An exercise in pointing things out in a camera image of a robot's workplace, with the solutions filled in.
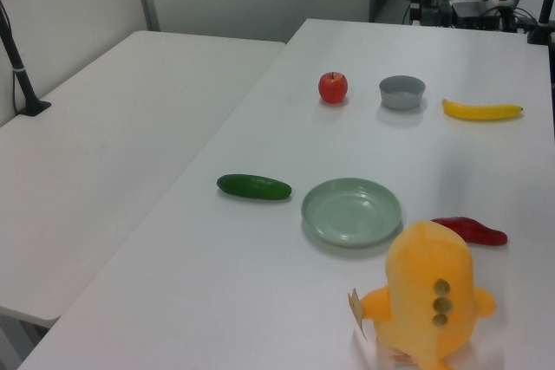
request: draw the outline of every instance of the plush toy arm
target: plush toy arm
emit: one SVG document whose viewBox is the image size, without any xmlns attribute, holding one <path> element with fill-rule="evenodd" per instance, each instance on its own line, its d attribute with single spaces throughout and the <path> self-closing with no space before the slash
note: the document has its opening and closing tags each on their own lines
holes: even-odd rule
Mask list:
<svg viewBox="0 0 555 370">
<path fill-rule="evenodd" d="M 374 290 L 361 299 L 364 318 L 373 321 L 386 321 L 391 318 L 389 288 L 384 286 Z"/>
<path fill-rule="evenodd" d="M 474 306 L 476 307 L 476 313 L 482 318 L 487 318 L 497 308 L 493 295 L 489 291 L 478 287 L 474 287 Z"/>
</svg>

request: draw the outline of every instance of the yellow plush toy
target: yellow plush toy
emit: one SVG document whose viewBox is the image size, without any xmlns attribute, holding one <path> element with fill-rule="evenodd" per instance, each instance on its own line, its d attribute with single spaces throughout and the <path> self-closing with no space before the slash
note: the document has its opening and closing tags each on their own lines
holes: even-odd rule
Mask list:
<svg viewBox="0 0 555 370">
<path fill-rule="evenodd" d="M 374 321 L 380 342 L 409 354 L 422 370 L 450 369 L 443 358 L 468 342 L 478 317 L 496 308 L 493 296 L 473 285 L 467 244 L 433 222 L 413 224 L 395 239 L 386 275 L 388 286 L 360 304 L 349 297 L 351 307 L 359 319 Z"/>
</svg>

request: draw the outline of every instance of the brown button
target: brown button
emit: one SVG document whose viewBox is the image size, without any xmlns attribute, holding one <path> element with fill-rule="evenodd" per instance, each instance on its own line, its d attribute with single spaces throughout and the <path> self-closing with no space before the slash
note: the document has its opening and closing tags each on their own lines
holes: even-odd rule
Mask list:
<svg viewBox="0 0 555 370">
<path fill-rule="evenodd" d="M 445 296 L 451 290 L 451 286 L 449 285 L 448 281 L 444 281 L 440 279 L 434 285 L 434 292 L 439 296 Z"/>
<path fill-rule="evenodd" d="M 434 311 L 438 314 L 447 314 L 453 309 L 453 303 L 448 298 L 437 298 L 434 301 Z"/>
<path fill-rule="evenodd" d="M 447 315 L 444 314 L 438 314 L 433 319 L 433 323 L 436 327 L 443 327 L 447 324 L 447 321 L 449 321 L 449 319 L 447 318 Z"/>
</svg>

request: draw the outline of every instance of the gray bowl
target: gray bowl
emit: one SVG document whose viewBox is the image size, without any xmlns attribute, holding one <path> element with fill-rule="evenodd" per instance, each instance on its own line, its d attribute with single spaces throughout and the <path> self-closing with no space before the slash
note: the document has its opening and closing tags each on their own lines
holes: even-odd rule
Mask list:
<svg viewBox="0 0 555 370">
<path fill-rule="evenodd" d="M 382 103 L 395 110 L 409 110 L 420 105 L 426 84 L 409 75 L 394 75 L 380 83 Z"/>
</svg>

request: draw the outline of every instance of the green cucumber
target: green cucumber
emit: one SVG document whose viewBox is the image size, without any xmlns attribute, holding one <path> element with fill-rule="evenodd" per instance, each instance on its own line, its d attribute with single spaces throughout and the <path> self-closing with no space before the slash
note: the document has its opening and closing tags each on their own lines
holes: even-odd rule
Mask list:
<svg viewBox="0 0 555 370">
<path fill-rule="evenodd" d="M 226 194 L 243 198 L 286 199 L 291 195 L 291 187 L 276 179 L 233 173 L 218 179 L 218 187 Z"/>
</svg>

